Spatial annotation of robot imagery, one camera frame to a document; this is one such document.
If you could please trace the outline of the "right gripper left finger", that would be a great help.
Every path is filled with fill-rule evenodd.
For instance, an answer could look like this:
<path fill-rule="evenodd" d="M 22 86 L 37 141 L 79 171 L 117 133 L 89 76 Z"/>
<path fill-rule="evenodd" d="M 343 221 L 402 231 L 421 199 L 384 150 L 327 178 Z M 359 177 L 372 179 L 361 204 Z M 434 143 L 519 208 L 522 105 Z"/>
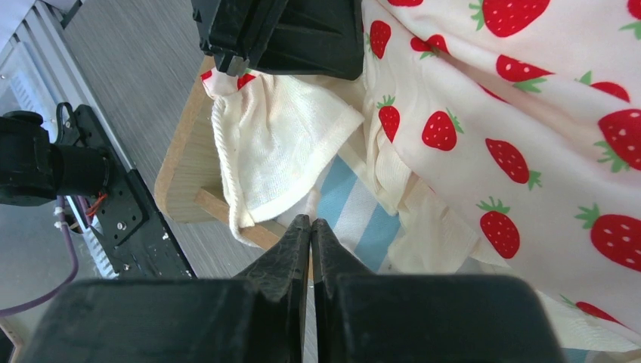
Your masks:
<path fill-rule="evenodd" d="M 23 362 L 300 362 L 311 222 L 228 279 L 80 281 L 49 306 Z"/>

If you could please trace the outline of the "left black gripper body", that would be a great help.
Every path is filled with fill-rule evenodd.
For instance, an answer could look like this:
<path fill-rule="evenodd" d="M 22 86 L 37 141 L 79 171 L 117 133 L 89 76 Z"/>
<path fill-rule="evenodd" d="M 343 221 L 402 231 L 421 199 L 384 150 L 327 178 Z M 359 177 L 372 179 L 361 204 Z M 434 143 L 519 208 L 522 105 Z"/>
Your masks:
<path fill-rule="evenodd" d="M 201 0 L 192 3 L 199 47 L 217 71 L 322 75 L 355 80 L 363 71 L 361 2 Z"/>

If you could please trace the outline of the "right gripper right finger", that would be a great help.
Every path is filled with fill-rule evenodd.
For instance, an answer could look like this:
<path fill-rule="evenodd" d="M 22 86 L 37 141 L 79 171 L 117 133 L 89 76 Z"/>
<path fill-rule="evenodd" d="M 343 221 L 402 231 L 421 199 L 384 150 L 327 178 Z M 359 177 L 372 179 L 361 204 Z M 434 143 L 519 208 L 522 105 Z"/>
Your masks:
<path fill-rule="evenodd" d="M 311 226 L 321 362 L 562 362 L 531 287 L 506 275 L 378 275 Z"/>

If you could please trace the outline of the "blue striped mattress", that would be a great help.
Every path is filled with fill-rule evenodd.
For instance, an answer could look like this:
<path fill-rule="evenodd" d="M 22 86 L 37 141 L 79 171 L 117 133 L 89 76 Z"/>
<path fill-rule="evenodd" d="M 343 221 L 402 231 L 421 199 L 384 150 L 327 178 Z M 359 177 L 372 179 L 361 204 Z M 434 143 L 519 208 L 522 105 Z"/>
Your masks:
<path fill-rule="evenodd" d="M 388 248 L 403 235 L 401 222 L 390 216 L 367 190 L 349 166 L 338 156 L 323 170 L 317 180 L 320 201 L 317 216 L 326 219 L 340 242 L 374 272 L 399 272 L 387 257 Z M 304 212 L 307 197 L 300 200 L 277 222 L 288 225 L 295 215 Z M 568 318 L 578 318 L 569 307 L 537 293 L 552 319 L 552 309 L 565 309 Z M 584 349 L 563 349 L 569 362 L 640 362 L 640 350 L 635 352 L 597 352 Z"/>

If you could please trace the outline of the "wooden pet bed frame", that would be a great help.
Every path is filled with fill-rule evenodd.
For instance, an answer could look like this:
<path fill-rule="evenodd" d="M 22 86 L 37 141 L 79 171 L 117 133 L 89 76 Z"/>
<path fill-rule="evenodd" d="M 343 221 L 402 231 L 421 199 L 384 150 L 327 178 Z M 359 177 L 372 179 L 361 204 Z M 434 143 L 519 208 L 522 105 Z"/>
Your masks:
<path fill-rule="evenodd" d="M 154 197 L 159 209 L 179 223 L 221 222 L 229 227 L 218 153 L 211 123 L 212 99 L 201 75 L 214 68 L 205 56 L 159 170 Z"/>

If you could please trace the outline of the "strawberry print ruffled blanket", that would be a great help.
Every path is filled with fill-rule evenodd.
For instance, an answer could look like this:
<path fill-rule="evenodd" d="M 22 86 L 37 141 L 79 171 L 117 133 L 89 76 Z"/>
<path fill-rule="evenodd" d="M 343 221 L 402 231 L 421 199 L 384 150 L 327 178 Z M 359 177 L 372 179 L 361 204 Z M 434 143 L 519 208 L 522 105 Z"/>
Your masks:
<path fill-rule="evenodd" d="M 403 272 L 534 286 L 564 347 L 640 348 L 640 3 L 365 1 L 356 82 L 201 77 L 235 237 L 314 206 L 335 156 Z"/>

